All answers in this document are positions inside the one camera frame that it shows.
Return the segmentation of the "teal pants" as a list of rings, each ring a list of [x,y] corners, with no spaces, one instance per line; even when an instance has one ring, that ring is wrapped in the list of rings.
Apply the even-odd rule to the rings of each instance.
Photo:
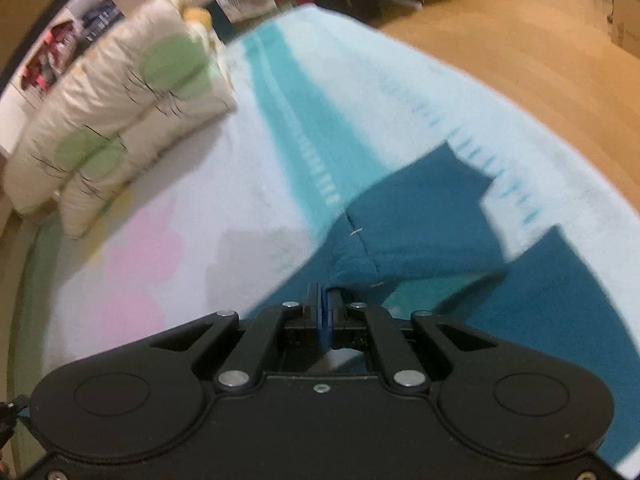
[[[608,387],[614,416],[592,453],[559,463],[514,464],[465,445],[424,396],[386,386],[367,359],[356,374],[326,378],[325,393],[293,378],[307,348],[279,335],[282,356],[254,404],[266,404],[296,476],[321,479],[574,479],[616,477],[639,441],[639,356],[611,298],[552,226],[508,260],[480,201],[490,180],[442,145],[350,203],[309,260],[265,298],[303,298],[319,287],[317,347],[334,344],[326,293],[353,292],[396,320],[438,315],[589,370]]]

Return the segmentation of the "lower leaf print pillow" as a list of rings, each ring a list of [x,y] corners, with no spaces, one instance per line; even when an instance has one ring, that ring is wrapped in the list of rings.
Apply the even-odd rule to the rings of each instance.
[[[213,54],[202,68],[167,91],[75,172],[58,204],[64,232],[71,237],[83,236],[104,206],[153,166],[163,152],[235,107],[224,45],[215,40]]]

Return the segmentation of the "leaf print pillow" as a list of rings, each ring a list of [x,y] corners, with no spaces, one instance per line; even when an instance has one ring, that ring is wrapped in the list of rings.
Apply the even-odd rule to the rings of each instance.
[[[148,0],[81,55],[21,131],[3,189],[21,214],[38,209],[89,155],[204,67],[209,28],[192,0]]]
[[[163,152],[235,107],[224,45],[215,40],[213,54],[202,68],[167,91],[75,172],[58,204],[64,232],[71,237],[83,236],[104,206],[153,166]]]

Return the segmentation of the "floral bed sheet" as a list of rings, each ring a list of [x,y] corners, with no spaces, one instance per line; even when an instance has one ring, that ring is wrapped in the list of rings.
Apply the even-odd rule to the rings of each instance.
[[[368,188],[442,145],[490,180],[508,260],[552,226],[639,355],[639,217],[582,155],[484,84],[349,18],[303,6],[228,47],[232,112],[175,143],[79,238],[39,230],[10,381],[217,310],[247,318]]]

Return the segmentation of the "upper leaf print pillow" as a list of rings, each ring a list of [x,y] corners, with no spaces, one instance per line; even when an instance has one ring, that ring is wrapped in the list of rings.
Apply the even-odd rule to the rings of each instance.
[[[3,189],[21,214],[38,209],[89,155],[204,67],[209,28],[192,0],[148,0],[81,55],[21,131]]]

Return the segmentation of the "cardboard box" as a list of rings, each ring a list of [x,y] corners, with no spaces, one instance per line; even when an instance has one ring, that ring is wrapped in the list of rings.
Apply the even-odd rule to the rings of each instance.
[[[639,56],[639,0],[613,0],[612,43],[628,53]]]

